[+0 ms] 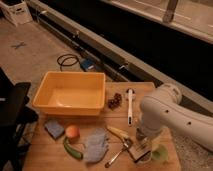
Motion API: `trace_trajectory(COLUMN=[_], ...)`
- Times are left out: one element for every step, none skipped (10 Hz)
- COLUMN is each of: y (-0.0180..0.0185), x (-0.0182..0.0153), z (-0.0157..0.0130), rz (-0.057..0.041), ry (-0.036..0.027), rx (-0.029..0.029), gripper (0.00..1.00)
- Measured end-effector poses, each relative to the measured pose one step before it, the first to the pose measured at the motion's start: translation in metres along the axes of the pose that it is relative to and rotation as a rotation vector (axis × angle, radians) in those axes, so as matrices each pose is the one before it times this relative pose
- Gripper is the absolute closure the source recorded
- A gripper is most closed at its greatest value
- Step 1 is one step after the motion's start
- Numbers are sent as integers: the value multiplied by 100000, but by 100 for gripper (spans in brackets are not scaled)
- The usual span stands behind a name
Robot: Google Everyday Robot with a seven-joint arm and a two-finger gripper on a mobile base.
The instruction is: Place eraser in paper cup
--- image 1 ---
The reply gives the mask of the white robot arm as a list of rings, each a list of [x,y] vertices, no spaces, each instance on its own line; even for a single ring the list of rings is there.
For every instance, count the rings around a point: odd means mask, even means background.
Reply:
[[[140,102],[140,132],[154,139],[167,126],[213,152],[213,118],[182,107],[181,100],[181,91],[170,83],[146,94]]]

